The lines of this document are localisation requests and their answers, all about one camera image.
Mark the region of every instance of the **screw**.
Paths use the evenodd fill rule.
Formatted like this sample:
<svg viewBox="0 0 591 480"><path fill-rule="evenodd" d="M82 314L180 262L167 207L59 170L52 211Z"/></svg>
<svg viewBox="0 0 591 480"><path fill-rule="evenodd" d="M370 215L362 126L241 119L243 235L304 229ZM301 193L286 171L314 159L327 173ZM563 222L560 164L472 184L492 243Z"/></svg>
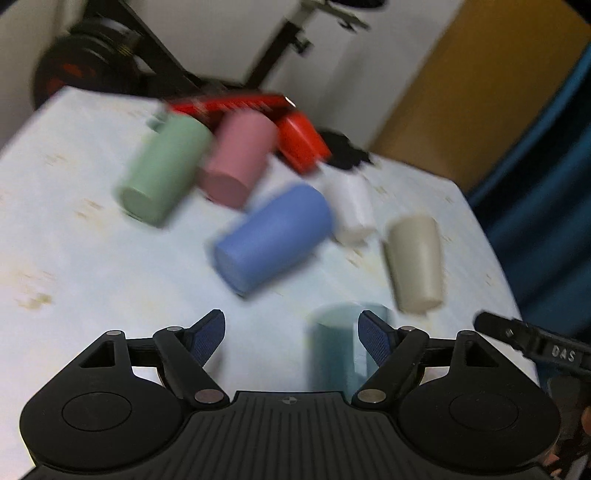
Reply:
<svg viewBox="0 0 591 480"><path fill-rule="evenodd" d="M377 388L368 388L359 392L357 398L363 403L380 403L386 400L386 394Z"/></svg>
<svg viewBox="0 0 591 480"><path fill-rule="evenodd" d="M223 400L223 392L216 390L215 388L205 388L195 393L195 400L199 403L205 403L211 405Z"/></svg>

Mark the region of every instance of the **stain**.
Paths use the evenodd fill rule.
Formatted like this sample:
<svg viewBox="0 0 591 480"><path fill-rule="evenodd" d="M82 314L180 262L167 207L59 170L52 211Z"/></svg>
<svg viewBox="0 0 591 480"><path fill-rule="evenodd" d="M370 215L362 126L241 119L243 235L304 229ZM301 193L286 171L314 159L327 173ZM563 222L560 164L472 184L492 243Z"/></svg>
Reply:
<svg viewBox="0 0 591 480"><path fill-rule="evenodd" d="M51 305L53 303L53 298L51 295L47 293L38 293L32 299L28 299L27 301L17 301L18 306L22 307L27 310L39 310L44 305Z"/></svg>
<svg viewBox="0 0 591 480"><path fill-rule="evenodd" d="M92 200L89 200L89 199L84 199L84 201L85 201L85 202L86 202L88 205L90 205L92 208L94 208L95 210L102 210L102 209L104 209L104 208L105 208L105 207L103 207L102 205L99 205L98 203L96 203L96 202L93 202Z"/></svg>
<svg viewBox="0 0 591 480"><path fill-rule="evenodd" d="M70 164L70 160L68 160L64 155L55 154L55 155L45 155L45 163L47 165L68 165Z"/></svg>

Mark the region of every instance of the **blue gripper pad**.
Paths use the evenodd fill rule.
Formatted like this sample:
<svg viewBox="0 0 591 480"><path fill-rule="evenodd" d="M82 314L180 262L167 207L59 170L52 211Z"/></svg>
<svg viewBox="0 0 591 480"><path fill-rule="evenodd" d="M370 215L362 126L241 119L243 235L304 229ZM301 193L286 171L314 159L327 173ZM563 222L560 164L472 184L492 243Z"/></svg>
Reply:
<svg viewBox="0 0 591 480"><path fill-rule="evenodd" d="M396 348L396 330L370 310L364 310L358 321L359 340L381 367Z"/></svg>
<svg viewBox="0 0 591 480"><path fill-rule="evenodd" d="M222 343L226 333L226 319L221 310L212 310L191 328L187 329L189 345L186 345L193 358L203 366Z"/></svg>

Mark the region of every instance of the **blue cup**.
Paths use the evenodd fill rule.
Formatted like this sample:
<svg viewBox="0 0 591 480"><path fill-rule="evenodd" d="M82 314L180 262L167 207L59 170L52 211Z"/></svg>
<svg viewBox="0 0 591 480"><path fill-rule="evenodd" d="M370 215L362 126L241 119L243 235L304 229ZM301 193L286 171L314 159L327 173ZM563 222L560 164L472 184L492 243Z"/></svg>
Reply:
<svg viewBox="0 0 591 480"><path fill-rule="evenodd" d="M232 290L246 295L304 260L332 230L328 203L318 190L301 183L215 243L213 266Z"/></svg>

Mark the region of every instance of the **blue curtain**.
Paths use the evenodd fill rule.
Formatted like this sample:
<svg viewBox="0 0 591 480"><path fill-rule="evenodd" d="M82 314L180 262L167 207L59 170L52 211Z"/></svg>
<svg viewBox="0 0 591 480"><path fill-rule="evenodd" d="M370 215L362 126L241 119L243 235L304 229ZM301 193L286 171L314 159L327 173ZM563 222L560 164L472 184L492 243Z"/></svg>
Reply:
<svg viewBox="0 0 591 480"><path fill-rule="evenodd" d="M526 322L591 339L591 46L469 195Z"/></svg>

